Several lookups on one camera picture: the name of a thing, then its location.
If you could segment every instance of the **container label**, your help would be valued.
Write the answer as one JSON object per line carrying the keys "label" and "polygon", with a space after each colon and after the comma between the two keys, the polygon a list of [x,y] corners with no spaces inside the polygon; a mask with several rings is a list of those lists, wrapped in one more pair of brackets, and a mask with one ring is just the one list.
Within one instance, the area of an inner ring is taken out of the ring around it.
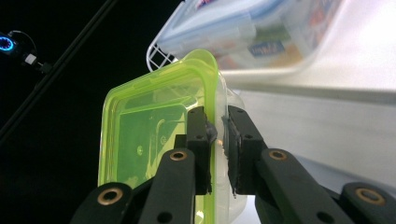
{"label": "container label", "polygon": [[197,10],[200,9],[201,7],[207,6],[212,2],[215,2],[216,0],[199,0],[198,5],[197,5]]}
{"label": "container label", "polygon": [[255,57],[272,56],[285,51],[280,41],[261,42],[248,48],[250,53]]}

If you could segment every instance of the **stacked containers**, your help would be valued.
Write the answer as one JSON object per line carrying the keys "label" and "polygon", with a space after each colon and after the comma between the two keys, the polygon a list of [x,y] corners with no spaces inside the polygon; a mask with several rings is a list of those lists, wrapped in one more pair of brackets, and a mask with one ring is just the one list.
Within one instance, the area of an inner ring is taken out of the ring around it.
{"label": "stacked containers", "polygon": [[341,0],[190,0],[158,39],[182,58],[207,49],[220,69],[291,67],[308,59]]}

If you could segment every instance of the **white surface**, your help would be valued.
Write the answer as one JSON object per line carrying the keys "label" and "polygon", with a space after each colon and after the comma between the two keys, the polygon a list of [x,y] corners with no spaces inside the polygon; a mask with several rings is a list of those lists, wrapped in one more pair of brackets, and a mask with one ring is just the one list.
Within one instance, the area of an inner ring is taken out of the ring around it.
{"label": "white surface", "polygon": [[[295,74],[222,71],[267,145],[334,191],[351,181],[396,196],[396,1],[345,0],[314,62]],[[233,224],[260,223],[254,199]]]}

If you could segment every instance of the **translucent plastic container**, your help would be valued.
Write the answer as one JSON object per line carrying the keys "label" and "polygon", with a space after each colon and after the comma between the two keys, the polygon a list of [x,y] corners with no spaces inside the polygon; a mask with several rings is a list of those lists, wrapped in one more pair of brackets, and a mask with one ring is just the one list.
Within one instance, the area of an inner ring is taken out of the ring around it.
{"label": "translucent plastic container", "polygon": [[341,0],[187,0],[158,37],[165,53],[207,49],[221,70],[285,68],[322,42]]}
{"label": "translucent plastic container", "polygon": [[115,181],[134,189],[154,177],[163,153],[173,149],[176,134],[186,133],[188,111],[203,106],[218,139],[211,156],[213,192],[196,197],[195,222],[230,222],[242,212],[246,197],[229,203],[228,163],[222,148],[228,98],[235,102],[206,50],[195,50],[111,90],[103,111],[99,185]]}

